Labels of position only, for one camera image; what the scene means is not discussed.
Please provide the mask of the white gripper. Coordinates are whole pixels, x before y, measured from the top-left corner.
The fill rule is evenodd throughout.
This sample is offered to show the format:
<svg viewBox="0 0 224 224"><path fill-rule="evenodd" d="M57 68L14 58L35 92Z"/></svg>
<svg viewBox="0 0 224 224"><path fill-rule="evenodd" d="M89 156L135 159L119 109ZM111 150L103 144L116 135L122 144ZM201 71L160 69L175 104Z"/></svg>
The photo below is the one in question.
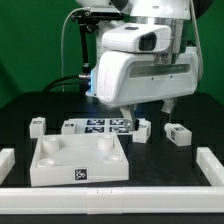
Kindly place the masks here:
<svg viewBox="0 0 224 224"><path fill-rule="evenodd" d="M152 54L118 51L107 51L101 57L97 97L106 105L122 106L127 131L138 129L132 104L166 99L161 111L171 120L176 104L173 97L190 95L196 90L198 56L195 47L188 47L175 64L155 65L153 61Z"/></svg>

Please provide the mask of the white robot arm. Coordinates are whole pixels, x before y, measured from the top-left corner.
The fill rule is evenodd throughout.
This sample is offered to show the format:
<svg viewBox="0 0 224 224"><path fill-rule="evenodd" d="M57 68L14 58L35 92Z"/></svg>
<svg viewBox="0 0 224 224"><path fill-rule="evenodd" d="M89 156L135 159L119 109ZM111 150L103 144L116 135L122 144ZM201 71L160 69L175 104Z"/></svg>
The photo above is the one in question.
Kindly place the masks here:
<svg viewBox="0 0 224 224"><path fill-rule="evenodd" d="M214 0L75 0L98 26L93 95L118 107L125 128L135 131L140 103L171 104L195 92L203 74L201 47L187 44Z"/></svg>

